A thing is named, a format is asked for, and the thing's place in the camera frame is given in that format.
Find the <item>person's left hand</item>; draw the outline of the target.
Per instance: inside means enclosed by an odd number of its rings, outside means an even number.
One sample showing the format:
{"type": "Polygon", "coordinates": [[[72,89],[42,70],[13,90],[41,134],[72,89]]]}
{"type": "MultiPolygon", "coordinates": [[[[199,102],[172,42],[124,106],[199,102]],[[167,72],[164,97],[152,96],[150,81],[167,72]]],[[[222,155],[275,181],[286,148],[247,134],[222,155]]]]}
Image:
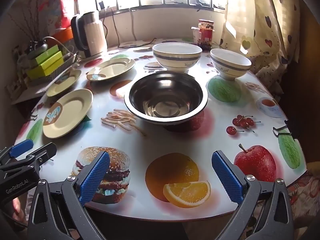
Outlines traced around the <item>person's left hand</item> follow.
{"type": "Polygon", "coordinates": [[[12,200],[12,207],[14,208],[14,213],[12,214],[12,218],[20,223],[26,223],[25,214],[23,209],[21,208],[21,202],[19,198],[15,198],[12,200]]]}

